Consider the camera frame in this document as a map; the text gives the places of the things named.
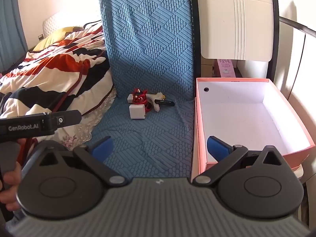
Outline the person's left hand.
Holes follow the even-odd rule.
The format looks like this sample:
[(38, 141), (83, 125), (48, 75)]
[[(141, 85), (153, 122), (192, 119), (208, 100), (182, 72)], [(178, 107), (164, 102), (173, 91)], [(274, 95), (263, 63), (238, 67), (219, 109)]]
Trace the person's left hand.
[(8, 211), (20, 208), (16, 194), (22, 176), (21, 165), (16, 160), (25, 143), (26, 139), (1, 143), (1, 203)]

